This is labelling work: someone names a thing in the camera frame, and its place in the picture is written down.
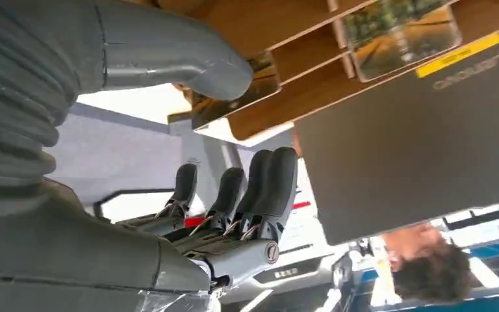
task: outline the wooden shelf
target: wooden shelf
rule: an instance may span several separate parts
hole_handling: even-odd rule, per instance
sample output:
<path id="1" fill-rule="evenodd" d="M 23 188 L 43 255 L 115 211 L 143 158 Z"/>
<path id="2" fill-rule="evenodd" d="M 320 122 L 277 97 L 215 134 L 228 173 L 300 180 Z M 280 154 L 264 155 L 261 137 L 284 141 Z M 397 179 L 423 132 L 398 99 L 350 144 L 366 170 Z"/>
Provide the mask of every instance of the wooden shelf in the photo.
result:
<path id="1" fill-rule="evenodd" d="M 499 0 L 460 0 L 452 9 L 463 34 L 463 44 L 499 31 Z M 347 78 L 341 62 L 331 62 L 285 84 L 280 93 L 230 115 L 232 132 L 237 140 L 248 139 L 391 80 L 430 60 L 369 83 Z"/>
<path id="2" fill-rule="evenodd" d="M 272 50 L 272 56 L 285 85 L 326 64 L 340 59 L 347 49 L 339 49 L 330 25 Z"/>
<path id="3" fill-rule="evenodd" d="M 326 1 L 320 0 L 215 0 L 189 13 L 216 29 L 246 57 L 320 28 L 331 15 Z"/>

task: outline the person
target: person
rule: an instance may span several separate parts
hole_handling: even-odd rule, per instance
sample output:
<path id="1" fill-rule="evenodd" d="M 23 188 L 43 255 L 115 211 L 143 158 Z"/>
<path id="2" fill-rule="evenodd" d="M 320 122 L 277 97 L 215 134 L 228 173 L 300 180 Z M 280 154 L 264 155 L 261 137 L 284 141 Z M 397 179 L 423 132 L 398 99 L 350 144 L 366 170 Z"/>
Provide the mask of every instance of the person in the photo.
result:
<path id="1" fill-rule="evenodd" d="M 448 244 L 429 222 L 381 236 L 388 254 L 395 293 L 403 300 L 456 303 L 470 292 L 467 253 Z"/>

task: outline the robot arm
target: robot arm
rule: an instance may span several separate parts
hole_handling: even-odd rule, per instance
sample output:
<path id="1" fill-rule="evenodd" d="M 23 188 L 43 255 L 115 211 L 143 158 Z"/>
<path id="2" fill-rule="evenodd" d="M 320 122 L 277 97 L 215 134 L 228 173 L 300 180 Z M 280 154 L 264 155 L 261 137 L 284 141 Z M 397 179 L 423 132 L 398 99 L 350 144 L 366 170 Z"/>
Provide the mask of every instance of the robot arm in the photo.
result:
<path id="1" fill-rule="evenodd" d="M 268 246 L 293 202 L 290 150 L 272 154 L 266 183 L 250 181 L 237 222 L 236 188 L 222 190 L 206 224 L 170 240 L 88 216 L 73 191 L 43 178 L 55 161 L 42 148 L 79 94 L 175 82 L 233 99 L 251 76 L 191 19 L 118 1 L 0 0 L 0 311 L 149 311 L 157 294 L 232 287 L 275 259 Z"/>

